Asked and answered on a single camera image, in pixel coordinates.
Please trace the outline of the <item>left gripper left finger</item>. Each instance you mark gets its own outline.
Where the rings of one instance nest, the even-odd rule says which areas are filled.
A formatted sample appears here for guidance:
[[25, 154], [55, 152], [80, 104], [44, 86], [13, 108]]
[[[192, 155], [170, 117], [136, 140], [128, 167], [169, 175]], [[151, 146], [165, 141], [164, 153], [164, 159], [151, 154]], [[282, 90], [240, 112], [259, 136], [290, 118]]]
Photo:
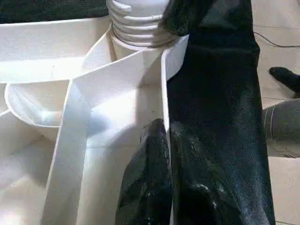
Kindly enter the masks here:
[[116, 225], [168, 225], [172, 175], [164, 122], [155, 119], [141, 132], [137, 150], [123, 173]]

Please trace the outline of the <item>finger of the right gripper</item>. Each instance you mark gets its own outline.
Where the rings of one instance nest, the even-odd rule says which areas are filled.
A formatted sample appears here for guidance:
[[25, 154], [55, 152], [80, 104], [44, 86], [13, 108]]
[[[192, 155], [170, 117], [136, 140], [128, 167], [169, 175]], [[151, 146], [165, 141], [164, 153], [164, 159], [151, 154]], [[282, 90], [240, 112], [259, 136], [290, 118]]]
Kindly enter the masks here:
[[203, 18], [203, 0], [171, 0], [158, 25], [172, 35], [184, 36], [195, 30]]

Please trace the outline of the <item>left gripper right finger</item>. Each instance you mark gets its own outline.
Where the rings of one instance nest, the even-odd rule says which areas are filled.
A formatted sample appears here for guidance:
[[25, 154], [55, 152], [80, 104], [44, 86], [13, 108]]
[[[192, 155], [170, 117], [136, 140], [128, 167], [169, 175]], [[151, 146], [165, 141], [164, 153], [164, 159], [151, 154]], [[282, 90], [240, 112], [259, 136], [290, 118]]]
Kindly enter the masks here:
[[240, 225], [241, 212], [224, 171], [207, 156], [191, 127], [170, 127], [177, 225]]

